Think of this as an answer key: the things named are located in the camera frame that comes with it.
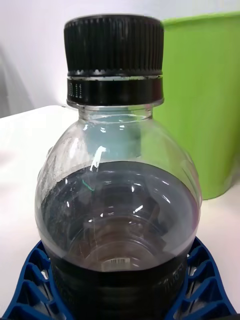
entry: green mark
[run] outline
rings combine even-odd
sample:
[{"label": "green mark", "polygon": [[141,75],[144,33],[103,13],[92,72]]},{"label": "green mark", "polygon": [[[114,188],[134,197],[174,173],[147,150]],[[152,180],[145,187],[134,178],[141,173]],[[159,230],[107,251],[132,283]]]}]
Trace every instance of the green mark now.
[{"label": "green mark", "polygon": [[94,191],[84,180],[82,180],[82,183],[91,191]]}]

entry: white surface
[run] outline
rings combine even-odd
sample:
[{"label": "white surface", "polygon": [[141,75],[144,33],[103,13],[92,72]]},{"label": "white surface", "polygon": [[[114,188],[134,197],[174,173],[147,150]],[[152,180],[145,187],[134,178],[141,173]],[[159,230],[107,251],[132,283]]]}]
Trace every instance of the white surface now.
[{"label": "white surface", "polygon": [[10,112],[65,102],[63,28],[71,18],[131,13],[164,20],[237,10],[240,0],[0,0],[0,59]]},{"label": "white surface", "polygon": [[[39,235],[34,217],[37,176],[46,154],[78,112],[47,106],[0,119],[0,316]],[[202,204],[197,236],[216,261],[226,293],[240,312],[240,183]]]}]

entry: blue plastic holder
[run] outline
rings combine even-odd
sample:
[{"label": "blue plastic holder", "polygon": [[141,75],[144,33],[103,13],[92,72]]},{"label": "blue plastic holder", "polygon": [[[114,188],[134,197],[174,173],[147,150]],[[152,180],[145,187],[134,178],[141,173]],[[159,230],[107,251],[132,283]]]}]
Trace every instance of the blue plastic holder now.
[{"label": "blue plastic holder", "polygon": [[[165,320],[208,320],[236,313],[208,249],[195,239],[182,289]],[[74,320],[55,287],[51,263],[40,241],[28,255],[4,319]]]}]

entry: dark liquid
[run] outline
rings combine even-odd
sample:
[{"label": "dark liquid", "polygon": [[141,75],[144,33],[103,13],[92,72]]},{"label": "dark liquid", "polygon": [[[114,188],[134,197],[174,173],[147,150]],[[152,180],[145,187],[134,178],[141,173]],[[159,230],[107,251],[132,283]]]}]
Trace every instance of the dark liquid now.
[{"label": "dark liquid", "polygon": [[101,163],[58,182],[41,211],[55,282],[76,318],[148,319],[171,305],[199,215],[176,177],[140,162]]}]

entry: white wall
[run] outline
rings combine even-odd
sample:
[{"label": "white wall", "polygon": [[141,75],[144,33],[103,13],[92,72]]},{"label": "white wall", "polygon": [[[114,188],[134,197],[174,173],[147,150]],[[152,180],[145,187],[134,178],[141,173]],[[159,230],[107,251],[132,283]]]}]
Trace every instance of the white wall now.
[{"label": "white wall", "polygon": [[63,28],[71,18],[132,13],[163,20],[236,10],[240,0],[0,0],[0,58],[10,113],[65,102]]}]

